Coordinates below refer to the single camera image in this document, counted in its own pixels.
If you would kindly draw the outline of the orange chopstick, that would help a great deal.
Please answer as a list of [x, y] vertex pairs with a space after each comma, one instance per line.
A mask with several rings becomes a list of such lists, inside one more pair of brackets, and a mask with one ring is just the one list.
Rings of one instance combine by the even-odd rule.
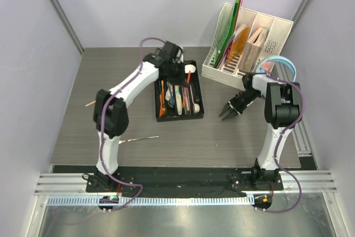
[[187, 75], [187, 83], [190, 84], [190, 78], [191, 78], [191, 71], [188, 72]]

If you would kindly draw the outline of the black utensil tray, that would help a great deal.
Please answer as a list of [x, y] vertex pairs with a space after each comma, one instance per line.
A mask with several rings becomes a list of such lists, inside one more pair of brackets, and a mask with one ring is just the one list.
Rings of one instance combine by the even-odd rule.
[[[182, 106], [182, 115], [178, 115], [177, 113], [177, 108], [176, 108], [176, 99], [175, 99], [175, 87], [171, 85], [166, 78], [159, 78], [157, 81], [154, 83], [154, 89], [155, 89], [155, 117], [157, 122], [169, 122], [169, 121], [174, 121], [174, 120], [191, 120], [191, 119], [202, 119], [204, 117], [204, 105], [202, 102], [202, 94], [201, 94], [201, 88], [200, 88], [200, 81], [199, 81], [199, 75], [197, 71], [197, 62], [194, 60], [189, 60], [185, 63], [187, 64], [193, 64], [196, 67], [196, 72], [191, 74], [190, 78], [190, 84], [187, 87], [189, 89], [189, 95], [190, 95], [190, 105], [191, 109], [193, 111], [193, 104], [197, 103], [200, 105], [200, 112], [197, 114], [194, 114], [194, 111], [192, 115], [186, 115], [184, 108]], [[160, 111], [160, 81], [164, 80], [164, 97], [165, 97], [165, 106], [166, 106], [166, 115], [163, 117], [159, 117], [159, 111]], [[175, 105], [173, 108], [168, 106], [168, 102], [166, 99], [166, 92], [169, 89], [169, 86], [172, 86], [173, 88], [173, 96], [175, 99]], [[183, 103], [183, 87], [180, 87], [180, 93], [182, 97], [182, 103]]]

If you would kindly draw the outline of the orange plastic utensil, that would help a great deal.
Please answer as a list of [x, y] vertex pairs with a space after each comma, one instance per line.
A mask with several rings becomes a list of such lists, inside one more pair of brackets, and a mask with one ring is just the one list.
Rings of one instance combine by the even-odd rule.
[[161, 89], [160, 89], [160, 111], [159, 111], [159, 117], [162, 117], [165, 115], [165, 103], [164, 103], [164, 80], [162, 79], [160, 81]]

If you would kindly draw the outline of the beige sheathed knife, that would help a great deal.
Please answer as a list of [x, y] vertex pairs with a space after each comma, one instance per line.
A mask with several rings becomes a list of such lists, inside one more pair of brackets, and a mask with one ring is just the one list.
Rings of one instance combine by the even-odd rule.
[[178, 85], [175, 85], [175, 99], [176, 99], [176, 108], [177, 108], [177, 114], [182, 115], [182, 97], [180, 93], [180, 87]]

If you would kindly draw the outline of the blue silicone spoon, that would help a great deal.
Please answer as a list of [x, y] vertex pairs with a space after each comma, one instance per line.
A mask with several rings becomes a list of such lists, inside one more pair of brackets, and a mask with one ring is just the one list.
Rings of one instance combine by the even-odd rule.
[[173, 108], [174, 105], [175, 105], [175, 99], [174, 99], [174, 96], [173, 96], [173, 88], [172, 88], [172, 86], [169, 86], [169, 89], [166, 92], [166, 99], [167, 99], [167, 102], [168, 102], [168, 106]]

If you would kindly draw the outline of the beige wooden spoon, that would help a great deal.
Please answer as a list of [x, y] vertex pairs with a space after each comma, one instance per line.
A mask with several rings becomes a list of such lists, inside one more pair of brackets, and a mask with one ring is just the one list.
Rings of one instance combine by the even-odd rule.
[[193, 104], [193, 111], [194, 111], [194, 114], [199, 113], [200, 112], [200, 105], [197, 103], [194, 103]]

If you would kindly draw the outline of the steel chopstick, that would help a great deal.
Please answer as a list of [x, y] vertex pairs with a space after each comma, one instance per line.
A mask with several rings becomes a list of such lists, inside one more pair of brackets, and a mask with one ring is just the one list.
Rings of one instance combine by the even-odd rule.
[[148, 139], [155, 139], [158, 138], [159, 136], [152, 136], [152, 137], [144, 137], [144, 138], [134, 138], [134, 139], [127, 139], [127, 140], [120, 140], [119, 144], [123, 144], [123, 143], [129, 143], [129, 142], [135, 142], [135, 141], [140, 141], [140, 140], [148, 140]]

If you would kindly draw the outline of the gold fork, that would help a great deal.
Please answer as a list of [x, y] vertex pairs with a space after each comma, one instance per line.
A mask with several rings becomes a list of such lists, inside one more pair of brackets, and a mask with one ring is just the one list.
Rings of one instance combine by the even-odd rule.
[[166, 106], [165, 106], [165, 97], [164, 97], [164, 93], [161, 94], [161, 112], [160, 112], [161, 116], [165, 116], [166, 115]]

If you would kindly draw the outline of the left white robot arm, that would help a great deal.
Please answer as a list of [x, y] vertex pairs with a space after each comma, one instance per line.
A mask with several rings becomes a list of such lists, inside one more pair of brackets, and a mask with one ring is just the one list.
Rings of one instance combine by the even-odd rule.
[[149, 84], [166, 77], [173, 85], [186, 86], [183, 48], [164, 41], [161, 48], [141, 56], [141, 61], [126, 79], [110, 90], [101, 89], [96, 96], [93, 121], [99, 136], [99, 158], [93, 184], [99, 190], [111, 192], [119, 181], [119, 141], [129, 125], [128, 108]]

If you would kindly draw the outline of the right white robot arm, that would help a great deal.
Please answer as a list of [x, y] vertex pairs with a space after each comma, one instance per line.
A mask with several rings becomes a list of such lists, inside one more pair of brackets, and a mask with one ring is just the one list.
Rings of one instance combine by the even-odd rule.
[[280, 157], [288, 135], [299, 123], [304, 113], [300, 85], [286, 82], [265, 73], [246, 73], [242, 77], [245, 90], [230, 99], [219, 116], [227, 120], [241, 115], [256, 98], [265, 96], [264, 117], [267, 134], [261, 153], [249, 173], [232, 177], [234, 189], [270, 190], [282, 189], [279, 171]]

